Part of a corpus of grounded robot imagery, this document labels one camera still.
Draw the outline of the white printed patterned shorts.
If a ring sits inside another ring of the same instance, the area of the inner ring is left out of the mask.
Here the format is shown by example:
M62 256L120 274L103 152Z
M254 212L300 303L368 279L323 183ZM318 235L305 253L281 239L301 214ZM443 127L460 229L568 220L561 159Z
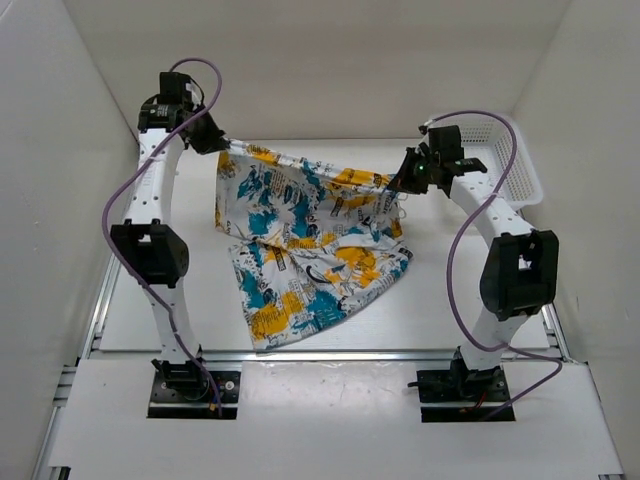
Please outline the white printed patterned shorts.
M218 158L215 225L252 345L273 350L358 313L405 274L391 177L233 140Z

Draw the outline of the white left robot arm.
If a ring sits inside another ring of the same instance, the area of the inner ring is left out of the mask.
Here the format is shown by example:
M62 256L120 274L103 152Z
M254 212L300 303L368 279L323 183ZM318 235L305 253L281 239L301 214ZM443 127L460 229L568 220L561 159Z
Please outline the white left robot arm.
M181 369L175 388L188 400L206 395L210 377L195 365L201 346L192 331L184 295L190 254L171 227L171 204L178 162L193 149L199 155L226 150L230 142L203 103L157 94L141 106L139 160L124 219L104 232L109 246L147 296L161 340L159 370Z

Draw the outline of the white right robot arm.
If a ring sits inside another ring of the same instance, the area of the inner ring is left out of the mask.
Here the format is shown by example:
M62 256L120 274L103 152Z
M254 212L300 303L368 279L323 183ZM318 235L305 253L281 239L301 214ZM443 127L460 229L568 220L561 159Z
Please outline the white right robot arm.
M388 189L419 195L430 186L467 214L449 249L445 283L451 312L465 336L459 347L464 365L450 373L449 387L458 398L470 400L484 389L483 373L499 366L515 333L554 300L559 240L553 231L537 230L516 213L480 160L457 152L444 162L424 143L408 147ZM488 247L479 280L483 307L472 329L460 315L453 287L455 253L470 226Z

